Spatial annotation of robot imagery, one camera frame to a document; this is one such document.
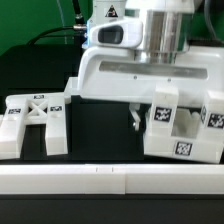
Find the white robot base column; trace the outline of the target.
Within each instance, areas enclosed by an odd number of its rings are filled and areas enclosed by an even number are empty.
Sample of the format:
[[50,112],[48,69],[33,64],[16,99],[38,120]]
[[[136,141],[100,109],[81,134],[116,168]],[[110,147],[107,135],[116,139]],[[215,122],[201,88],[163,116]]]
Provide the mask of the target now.
[[87,20],[86,41],[82,44],[84,50],[91,46],[89,38],[90,30],[101,24],[120,20],[125,14],[127,0],[93,0],[93,11]]

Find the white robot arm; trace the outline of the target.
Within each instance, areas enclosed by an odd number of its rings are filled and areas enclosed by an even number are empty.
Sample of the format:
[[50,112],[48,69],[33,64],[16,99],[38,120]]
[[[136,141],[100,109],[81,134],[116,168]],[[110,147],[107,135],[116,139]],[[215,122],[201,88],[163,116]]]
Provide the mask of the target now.
[[188,42],[197,0],[127,0],[125,15],[89,31],[81,97],[150,106],[147,124],[172,127],[177,109],[224,92],[224,48]]

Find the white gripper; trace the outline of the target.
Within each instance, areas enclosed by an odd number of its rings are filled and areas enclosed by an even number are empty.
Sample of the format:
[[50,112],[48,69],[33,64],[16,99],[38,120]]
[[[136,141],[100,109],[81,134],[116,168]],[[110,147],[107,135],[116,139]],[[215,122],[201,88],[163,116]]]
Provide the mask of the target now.
[[158,87],[174,88],[178,105],[197,108],[208,91],[224,92],[224,48],[193,46],[172,64],[140,63],[130,49],[91,47],[80,61],[77,91],[86,99],[128,102],[139,130],[140,104]]

